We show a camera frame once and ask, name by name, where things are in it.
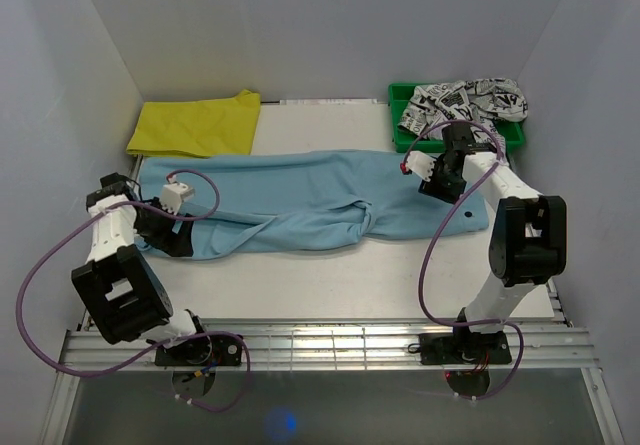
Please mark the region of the light blue trousers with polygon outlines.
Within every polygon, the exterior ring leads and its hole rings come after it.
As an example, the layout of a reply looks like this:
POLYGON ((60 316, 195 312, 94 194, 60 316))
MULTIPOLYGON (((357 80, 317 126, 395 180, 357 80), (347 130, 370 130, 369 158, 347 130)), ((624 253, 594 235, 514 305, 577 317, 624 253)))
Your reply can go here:
POLYGON ((423 195, 392 152, 338 150, 303 154, 147 158, 138 175, 145 197, 159 195, 169 173, 192 186, 184 212, 202 216, 192 230, 193 257, 323 251, 360 242, 429 239, 486 229, 479 193, 450 221, 450 204, 423 195))

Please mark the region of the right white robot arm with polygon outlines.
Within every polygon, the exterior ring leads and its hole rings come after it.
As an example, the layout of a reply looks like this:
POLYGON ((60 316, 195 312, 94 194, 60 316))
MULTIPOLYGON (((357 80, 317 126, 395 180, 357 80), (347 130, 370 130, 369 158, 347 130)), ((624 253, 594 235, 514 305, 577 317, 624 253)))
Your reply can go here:
POLYGON ((494 213, 488 246, 490 273, 476 297, 450 323, 435 347, 474 362, 485 352, 505 353, 510 316, 537 286, 563 273, 567 260, 567 205, 527 185, 509 166, 495 134, 477 141, 477 124, 464 120, 439 125, 445 150, 438 157, 409 151, 406 174, 421 179, 422 194, 450 204, 448 223, 474 193, 494 213))

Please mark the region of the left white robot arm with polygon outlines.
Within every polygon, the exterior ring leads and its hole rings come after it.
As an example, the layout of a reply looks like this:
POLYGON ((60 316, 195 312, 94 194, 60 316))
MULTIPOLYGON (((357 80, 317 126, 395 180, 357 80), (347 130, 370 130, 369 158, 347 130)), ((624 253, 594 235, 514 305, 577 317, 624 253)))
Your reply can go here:
POLYGON ((190 364, 205 362, 212 341, 190 310, 173 309, 168 292, 136 246, 147 245, 170 257, 193 256, 194 222, 179 213, 195 196, 192 186, 174 179, 161 194, 132 205, 138 196, 132 181, 119 173, 100 179, 101 188, 86 197, 92 224, 86 263, 71 272, 72 283, 102 337, 110 344, 144 339, 166 341, 190 364))

